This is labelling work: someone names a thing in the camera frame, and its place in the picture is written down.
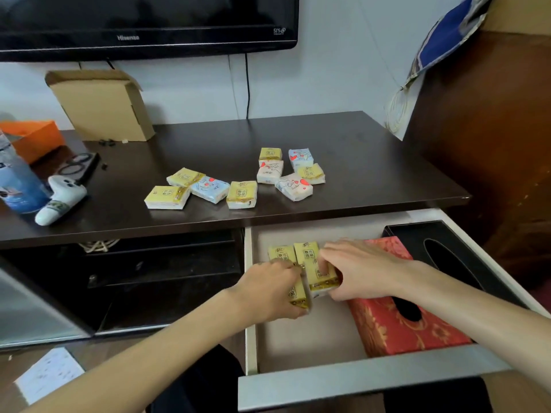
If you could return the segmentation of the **person's left hand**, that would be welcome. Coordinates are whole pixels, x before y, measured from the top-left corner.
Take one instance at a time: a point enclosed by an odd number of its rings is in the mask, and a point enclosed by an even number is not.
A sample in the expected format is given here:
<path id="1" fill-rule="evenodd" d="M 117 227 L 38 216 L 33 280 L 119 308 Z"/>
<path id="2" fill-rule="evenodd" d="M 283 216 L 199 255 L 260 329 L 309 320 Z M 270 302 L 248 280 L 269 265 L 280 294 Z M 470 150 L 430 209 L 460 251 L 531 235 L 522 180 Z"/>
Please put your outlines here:
<path id="1" fill-rule="evenodd" d="M 229 289 L 244 326 L 305 316 L 307 309 L 293 305 L 288 296 L 300 274 L 298 266 L 284 259 L 252 265 Z"/>

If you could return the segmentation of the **person's left forearm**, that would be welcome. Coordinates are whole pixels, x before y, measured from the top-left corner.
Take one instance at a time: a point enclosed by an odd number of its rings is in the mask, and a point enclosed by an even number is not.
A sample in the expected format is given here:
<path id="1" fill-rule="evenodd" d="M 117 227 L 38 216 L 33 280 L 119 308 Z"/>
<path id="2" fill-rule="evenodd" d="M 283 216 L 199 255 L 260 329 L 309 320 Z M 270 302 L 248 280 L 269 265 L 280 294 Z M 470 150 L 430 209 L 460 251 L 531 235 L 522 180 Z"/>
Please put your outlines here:
<path id="1" fill-rule="evenodd" d="M 201 356 L 252 324 L 236 291 L 219 292 L 22 413 L 141 413 Z"/>

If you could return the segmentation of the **person's right forearm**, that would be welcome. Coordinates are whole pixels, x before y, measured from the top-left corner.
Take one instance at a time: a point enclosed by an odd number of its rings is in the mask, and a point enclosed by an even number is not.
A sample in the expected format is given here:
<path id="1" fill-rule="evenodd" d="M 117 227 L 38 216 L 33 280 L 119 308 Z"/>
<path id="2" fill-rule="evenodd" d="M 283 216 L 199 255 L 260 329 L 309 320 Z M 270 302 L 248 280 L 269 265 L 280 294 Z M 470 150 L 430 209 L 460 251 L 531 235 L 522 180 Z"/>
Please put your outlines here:
<path id="1" fill-rule="evenodd" d="M 422 262 L 408 262 L 403 298 L 487 348 L 551 393 L 551 319 L 464 284 Z"/>

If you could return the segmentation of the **red floral tissue box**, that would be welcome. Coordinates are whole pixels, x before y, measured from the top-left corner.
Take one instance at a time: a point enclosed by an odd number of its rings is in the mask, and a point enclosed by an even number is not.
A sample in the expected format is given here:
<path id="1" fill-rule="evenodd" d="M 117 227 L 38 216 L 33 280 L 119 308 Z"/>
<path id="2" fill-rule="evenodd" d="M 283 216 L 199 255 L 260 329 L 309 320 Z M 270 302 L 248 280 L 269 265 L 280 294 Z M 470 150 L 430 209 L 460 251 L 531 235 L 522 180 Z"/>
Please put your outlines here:
<path id="1" fill-rule="evenodd" d="M 355 298 L 347 303 L 369 358 L 473 343 L 460 330 L 403 299 Z"/>

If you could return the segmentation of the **white drawer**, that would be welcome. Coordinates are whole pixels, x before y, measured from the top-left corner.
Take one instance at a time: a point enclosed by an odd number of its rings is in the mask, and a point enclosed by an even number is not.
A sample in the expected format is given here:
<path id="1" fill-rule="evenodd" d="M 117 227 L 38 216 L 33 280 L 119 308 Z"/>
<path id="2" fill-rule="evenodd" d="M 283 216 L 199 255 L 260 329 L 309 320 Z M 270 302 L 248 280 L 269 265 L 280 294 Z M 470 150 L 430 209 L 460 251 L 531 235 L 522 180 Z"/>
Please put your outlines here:
<path id="1" fill-rule="evenodd" d="M 245 268 L 267 260 L 273 245 L 326 241 L 339 237 L 372 239 L 386 226 L 443 221 L 527 308 L 551 318 L 471 237 L 440 209 L 341 217 L 245 228 Z M 457 379 L 512 368 L 477 343 L 369 358 L 346 303 L 330 297 L 309 302 L 309 314 L 279 319 L 245 330 L 245 377 L 238 382 L 238 410 L 289 408 L 346 396 Z"/>

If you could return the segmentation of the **black leather tissue box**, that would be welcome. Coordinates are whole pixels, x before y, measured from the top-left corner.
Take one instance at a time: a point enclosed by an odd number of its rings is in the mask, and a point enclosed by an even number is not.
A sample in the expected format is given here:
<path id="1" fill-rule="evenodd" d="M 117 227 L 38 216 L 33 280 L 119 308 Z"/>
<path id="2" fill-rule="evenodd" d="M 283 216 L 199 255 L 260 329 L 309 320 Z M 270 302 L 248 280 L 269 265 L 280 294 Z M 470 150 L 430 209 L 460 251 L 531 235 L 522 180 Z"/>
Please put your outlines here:
<path id="1" fill-rule="evenodd" d="M 382 237 L 397 237 L 414 260 L 497 298 L 527 308 L 443 221 L 386 226 Z"/>

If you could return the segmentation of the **white pink tissue packet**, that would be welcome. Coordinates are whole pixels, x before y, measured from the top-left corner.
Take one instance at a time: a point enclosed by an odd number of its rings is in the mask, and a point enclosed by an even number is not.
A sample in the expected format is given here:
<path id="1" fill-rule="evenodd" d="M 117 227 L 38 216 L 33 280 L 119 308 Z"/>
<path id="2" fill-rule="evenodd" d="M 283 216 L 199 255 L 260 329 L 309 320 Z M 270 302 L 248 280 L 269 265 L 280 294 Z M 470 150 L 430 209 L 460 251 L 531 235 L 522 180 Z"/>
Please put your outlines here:
<path id="1" fill-rule="evenodd" d="M 275 159 L 266 159 L 259 161 L 259 170 L 257 173 L 257 182 L 259 184 L 275 185 L 282 176 L 284 161 Z"/>

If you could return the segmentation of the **dark brown television cabinet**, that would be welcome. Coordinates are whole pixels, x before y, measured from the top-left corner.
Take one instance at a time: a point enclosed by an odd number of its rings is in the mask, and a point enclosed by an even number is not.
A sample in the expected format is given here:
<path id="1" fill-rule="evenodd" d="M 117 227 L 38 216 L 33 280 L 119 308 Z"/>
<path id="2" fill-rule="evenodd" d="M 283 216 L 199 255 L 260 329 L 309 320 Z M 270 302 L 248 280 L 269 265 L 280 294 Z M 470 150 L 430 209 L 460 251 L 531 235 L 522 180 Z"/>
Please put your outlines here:
<path id="1" fill-rule="evenodd" d="M 471 194 L 365 112 L 253 118 L 156 127 L 148 142 L 100 146 L 88 197 L 50 227 L 0 200 L 0 250 L 245 228 L 291 221 L 464 205 Z M 190 199 L 183 210 L 149 210 L 145 197 L 186 167 L 227 182 L 255 180 L 262 146 L 308 148 L 326 183 L 300 202 L 260 186 L 253 209 Z"/>

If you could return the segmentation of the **white hanging paper sheet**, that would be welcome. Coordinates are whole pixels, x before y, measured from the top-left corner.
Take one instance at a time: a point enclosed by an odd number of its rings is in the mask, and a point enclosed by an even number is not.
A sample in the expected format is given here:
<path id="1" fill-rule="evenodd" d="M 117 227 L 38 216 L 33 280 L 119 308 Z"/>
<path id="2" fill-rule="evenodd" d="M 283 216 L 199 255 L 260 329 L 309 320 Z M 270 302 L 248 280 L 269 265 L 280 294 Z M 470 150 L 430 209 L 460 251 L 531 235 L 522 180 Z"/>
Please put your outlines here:
<path id="1" fill-rule="evenodd" d="M 400 140 L 410 125 L 424 78 L 425 74 L 421 74 L 406 87 L 397 89 L 384 106 L 383 127 Z"/>

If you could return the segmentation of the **person's right leg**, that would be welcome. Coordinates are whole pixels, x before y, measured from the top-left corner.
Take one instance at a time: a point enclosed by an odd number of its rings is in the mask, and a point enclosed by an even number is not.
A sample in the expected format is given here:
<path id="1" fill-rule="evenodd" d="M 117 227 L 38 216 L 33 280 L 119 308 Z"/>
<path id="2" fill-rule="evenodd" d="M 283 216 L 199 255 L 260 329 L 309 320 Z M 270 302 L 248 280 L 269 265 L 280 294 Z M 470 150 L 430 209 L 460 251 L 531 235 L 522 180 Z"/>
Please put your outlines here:
<path id="1" fill-rule="evenodd" d="M 482 375 L 493 413 L 551 413 L 551 394 L 515 371 Z"/>

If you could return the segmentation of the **white handheld controller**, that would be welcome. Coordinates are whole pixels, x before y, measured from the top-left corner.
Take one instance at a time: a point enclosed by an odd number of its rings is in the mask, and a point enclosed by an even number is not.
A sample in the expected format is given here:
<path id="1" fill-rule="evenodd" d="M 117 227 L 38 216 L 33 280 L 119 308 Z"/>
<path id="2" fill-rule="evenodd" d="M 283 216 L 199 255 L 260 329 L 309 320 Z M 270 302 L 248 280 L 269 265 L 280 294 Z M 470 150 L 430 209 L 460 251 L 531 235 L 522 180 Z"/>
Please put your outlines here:
<path id="1" fill-rule="evenodd" d="M 52 189 L 50 201 L 35 215 L 35 223 L 49 226 L 81 202 L 88 194 L 84 185 L 72 178 L 52 175 L 48 178 Z"/>

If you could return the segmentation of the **open brown cardboard box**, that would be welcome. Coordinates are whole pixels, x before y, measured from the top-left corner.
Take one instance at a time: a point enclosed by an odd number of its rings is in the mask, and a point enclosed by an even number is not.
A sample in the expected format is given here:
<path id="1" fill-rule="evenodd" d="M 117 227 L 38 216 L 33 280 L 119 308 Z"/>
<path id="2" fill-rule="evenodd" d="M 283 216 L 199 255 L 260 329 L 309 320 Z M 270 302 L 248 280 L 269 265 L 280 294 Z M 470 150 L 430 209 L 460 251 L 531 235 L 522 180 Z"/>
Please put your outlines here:
<path id="1" fill-rule="evenodd" d="M 114 69 L 51 70 L 45 83 L 84 141 L 148 141 L 155 136 L 140 84 Z"/>

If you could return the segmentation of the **glass cabinet door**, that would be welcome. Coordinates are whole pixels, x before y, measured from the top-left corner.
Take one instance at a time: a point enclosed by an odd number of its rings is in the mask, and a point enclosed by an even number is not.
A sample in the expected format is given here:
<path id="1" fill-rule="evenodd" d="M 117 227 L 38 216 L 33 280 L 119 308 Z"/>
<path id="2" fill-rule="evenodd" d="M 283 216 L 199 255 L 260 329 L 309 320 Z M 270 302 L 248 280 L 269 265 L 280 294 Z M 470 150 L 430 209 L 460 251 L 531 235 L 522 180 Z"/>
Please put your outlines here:
<path id="1" fill-rule="evenodd" d="M 89 339 L 93 329 L 0 256 L 0 351 Z"/>

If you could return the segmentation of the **blue and white bag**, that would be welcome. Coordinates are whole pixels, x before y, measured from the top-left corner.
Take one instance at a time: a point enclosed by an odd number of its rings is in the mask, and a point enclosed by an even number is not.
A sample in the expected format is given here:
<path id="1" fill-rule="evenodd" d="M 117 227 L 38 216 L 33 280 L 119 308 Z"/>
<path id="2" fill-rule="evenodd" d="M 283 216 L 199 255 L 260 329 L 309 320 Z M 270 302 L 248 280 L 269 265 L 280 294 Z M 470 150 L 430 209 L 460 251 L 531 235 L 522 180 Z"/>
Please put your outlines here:
<path id="1" fill-rule="evenodd" d="M 448 57 L 476 33 L 486 19 L 486 7 L 491 1 L 462 0 L 439 18 L 420 45 L 401 89 L 409 89 L 422 72 Z"/>

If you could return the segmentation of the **black flat screen television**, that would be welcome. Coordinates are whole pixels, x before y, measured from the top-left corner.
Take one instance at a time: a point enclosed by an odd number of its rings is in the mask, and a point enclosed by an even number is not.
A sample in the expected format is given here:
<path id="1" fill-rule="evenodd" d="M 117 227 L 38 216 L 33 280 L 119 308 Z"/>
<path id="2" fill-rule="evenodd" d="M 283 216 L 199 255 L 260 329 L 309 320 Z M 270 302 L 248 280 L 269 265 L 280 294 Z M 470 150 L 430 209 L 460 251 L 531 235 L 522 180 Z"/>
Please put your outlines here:
<path id="1" fill-rule="evenodd" d="M 299 0 L 0 0 L 0 62 L 113 62 L 292 49 Z"/>

